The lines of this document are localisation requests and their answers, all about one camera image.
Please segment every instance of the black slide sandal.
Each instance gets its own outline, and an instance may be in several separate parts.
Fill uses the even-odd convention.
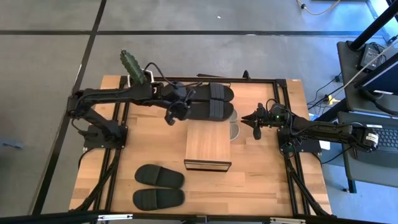
[[[179,189],[184,184],[184,175],[181,173],[153,164],[138,168],[134,178],[142,184],[173,189]]]
[[[234,112],[234,105],[219,100],[208,103],[192,103],[188,119],[204,121],[225,121]]]
[[[152,211],[182,205],[184,192],[180,189],[143,189],[134,192],[132,202],[142,211]]]
[[[229,102],[234,98],[232,89],[219,83],[209,83],[192,87],[192,89],[196,91],[192,97],[194,102],[208,102],[210,99]]]

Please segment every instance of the keyboard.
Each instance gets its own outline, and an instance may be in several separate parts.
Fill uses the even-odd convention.
[[[398,128],[372,128],[379,135],[378,151],[398,153]]]

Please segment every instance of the wooden tabletop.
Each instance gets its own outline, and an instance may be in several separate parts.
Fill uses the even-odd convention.
[[[120,76],[106,75],[101,88],[117,88]],[[308,118],[308,110],[300,80],[287,80],[292,111]],[[187,147],[189,122],[164,121],[165,110],[155,106],[131,105],[127,125],[126,147],[122,150],[111,210],[142,213],[132,202],[139,189],[153,188],[134,180],[136,170],[144,164],[157,164],[181,172],[185,176],[183,205],[149,213],[202,215],[277,215],[291,216],[286,171],[278,151],[276,128],[262,128],[261,140],[252,136],[252,128],[240,123],[240,117],[251,114],[257,103],[274,98],[271,84],[232,83],[232,101],[238,112],[239,136],[230,143],[232,166],[227,172],[187,171],[183,160]],[[95,110],[111,119],[113,104],[96,105]],[[123,112],[121,106],[119,117]],[[300,153],[305,184],[322,208],[331,213],[319,161],[311,154]],[[98,181],[104,149],[94,149],[82,160],[70,208],[79,206]],[[106,198],[105,186],[103,198]],[[300,191],[295,186],[299,211],[303,212]],[[100,208],[104,208],[102,199]]]

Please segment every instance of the wooden block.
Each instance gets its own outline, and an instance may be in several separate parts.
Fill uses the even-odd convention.
[[[227,171],[231,166],[229,121],[187,121],[185,167]]]

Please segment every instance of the gray floor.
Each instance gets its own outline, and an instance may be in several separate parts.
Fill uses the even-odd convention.
[[[306,1],[313,11],[330,2]],[[0,29],[92,28],[100,0],[0,1]],[[363,2],[342,2],[322,16],[302,12],[294,0],[108,0],[100,30],[363,30],[373,17]],[[97,88],[103,75],[126,74],[121,48],[139,63],[156,62],[166,75],[208,73],[258,78],[299,78],[307,101],[340,72],[336,43],[352,37],[97,36],[82,88]],[[23,150],[0,149],[0,216],[29,212],[87,36],[0,35],[0,136]],[[384,43],[381,38],[373,41]],[[321,94],[339,84],[333,83]],[[69,129],[44,212],[67,211],[83,139]],[[344,170],[323,166],[333,213],[338,217],[396,222],[398,190],[360,183],[346,194]]]

